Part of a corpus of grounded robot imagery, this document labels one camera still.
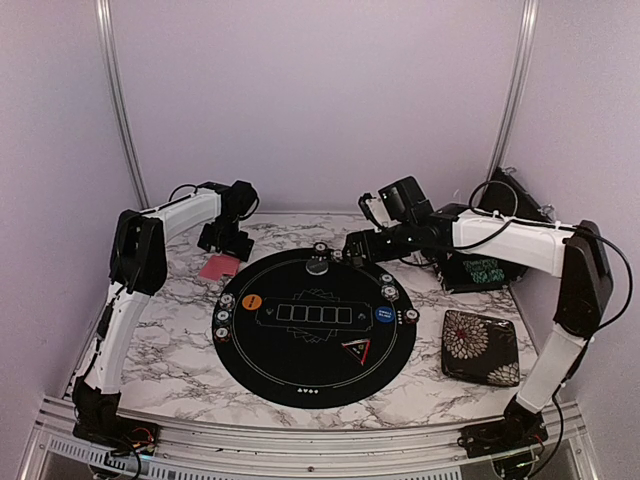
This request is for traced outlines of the green chip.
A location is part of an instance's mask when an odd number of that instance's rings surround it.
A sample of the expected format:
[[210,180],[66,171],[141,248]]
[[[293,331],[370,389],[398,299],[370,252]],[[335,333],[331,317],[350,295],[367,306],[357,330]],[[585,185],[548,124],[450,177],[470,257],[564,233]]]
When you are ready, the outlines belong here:
[[389,273],[381,274],[379,279],[380,279],[380,282],[383,283],[383,284],[394,284],[395,283],[394,277]]
[[216,327],[223,327],[229,325],[232,321],[232,316],[229,311],[219,310],[213,316],[213,322]]

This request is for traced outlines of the red chip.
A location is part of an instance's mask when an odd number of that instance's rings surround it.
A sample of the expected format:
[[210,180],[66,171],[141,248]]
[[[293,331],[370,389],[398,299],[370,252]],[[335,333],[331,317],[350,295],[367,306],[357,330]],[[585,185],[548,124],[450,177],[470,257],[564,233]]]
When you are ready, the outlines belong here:
[[420,313],[415,309],[407,309],[403,313],[405,324],[416,324],[420,320]]
[[213,338],[215,342],[225,343],[231,339],[231,331],[227,327],[219,327],[213,331]]
[[316,256],[326,256],[328,252],[328,246],[324,242],[316,242],[313,245],[313,252]]

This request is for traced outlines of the red playing card deck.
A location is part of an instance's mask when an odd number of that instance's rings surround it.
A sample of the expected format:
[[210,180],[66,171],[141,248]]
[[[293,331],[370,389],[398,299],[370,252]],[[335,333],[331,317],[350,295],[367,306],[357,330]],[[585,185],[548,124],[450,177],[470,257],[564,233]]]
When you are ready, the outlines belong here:
[[240,267],[241,261],[228,255],[213,255],[200,270],[198,276],[201,279],[217,282],[223,277],[234,277]]

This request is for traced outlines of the orange big blind button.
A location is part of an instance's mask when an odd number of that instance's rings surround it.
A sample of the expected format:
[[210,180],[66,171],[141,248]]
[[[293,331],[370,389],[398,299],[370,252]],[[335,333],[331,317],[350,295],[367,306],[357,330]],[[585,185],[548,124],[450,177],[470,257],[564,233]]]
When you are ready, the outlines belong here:
[[241,301],[242,307],[248,311],[258,310],[262,304],[263,299],[257,294],[248,294]]

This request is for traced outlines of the blue small blind button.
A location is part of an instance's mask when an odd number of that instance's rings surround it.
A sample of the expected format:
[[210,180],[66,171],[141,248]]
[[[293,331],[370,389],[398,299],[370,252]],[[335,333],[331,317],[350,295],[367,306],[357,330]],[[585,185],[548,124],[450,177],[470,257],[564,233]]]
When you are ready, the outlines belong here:
[[382,324],[393,324],[396,322],[396,312],[390,307],[379,307],[375,310],[375,319]]

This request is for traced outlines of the black dealer button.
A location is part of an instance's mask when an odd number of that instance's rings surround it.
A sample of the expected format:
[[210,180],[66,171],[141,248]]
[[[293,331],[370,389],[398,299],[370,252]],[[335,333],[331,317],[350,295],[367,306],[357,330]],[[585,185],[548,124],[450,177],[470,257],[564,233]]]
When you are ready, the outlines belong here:
[[311,258],[306,262],[305,269],[310,275],[324,275],[329,270],[329,261],[321,258]]

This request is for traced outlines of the red triangle all-in marker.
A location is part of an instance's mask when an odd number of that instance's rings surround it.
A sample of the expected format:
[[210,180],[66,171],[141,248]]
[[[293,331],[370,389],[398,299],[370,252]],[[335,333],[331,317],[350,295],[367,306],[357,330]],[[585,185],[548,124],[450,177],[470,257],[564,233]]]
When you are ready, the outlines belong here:
[[367,361],[370,346],[371,340],[369,338],[356,339],[342,343],[344,350],[351,354],[361,366],[364,366]]

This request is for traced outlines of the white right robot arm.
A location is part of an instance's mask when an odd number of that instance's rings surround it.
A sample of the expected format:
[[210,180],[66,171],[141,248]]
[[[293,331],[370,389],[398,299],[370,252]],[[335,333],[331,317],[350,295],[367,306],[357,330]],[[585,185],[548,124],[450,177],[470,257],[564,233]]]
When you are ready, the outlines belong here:
[[613,244],[591,220],[525,219],[517,214],[517,202],[486,210],[469,199],[436,208],[413,177],[362,194],[358,206],[373,227],[346,241],[348,256],[357,260],[387,261],[429,250],[502,260],[549,278],[546,290],[556,297],[543,301],[542,310],[552,324],[509,415],[495,428],[502,446],[519,446],[534,431],[531,414],[550,403],[602,328],[614,287],[607,256]]

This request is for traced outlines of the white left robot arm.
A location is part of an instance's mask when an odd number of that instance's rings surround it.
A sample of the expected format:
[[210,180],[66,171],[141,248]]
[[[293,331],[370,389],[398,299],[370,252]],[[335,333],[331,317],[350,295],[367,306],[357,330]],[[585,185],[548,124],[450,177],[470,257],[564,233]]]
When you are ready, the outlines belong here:
[[246,261],[253,241],[239,224],[258,205],[257,191],[249,182],[204,182],[160,206],[120,214],[96,351],[72,394],[79,421],[102,443],[116,445],[126,436],[126,423],[117,416],[120,374],[139,317],[167,279],[166,243],[201,224],[200,249]]

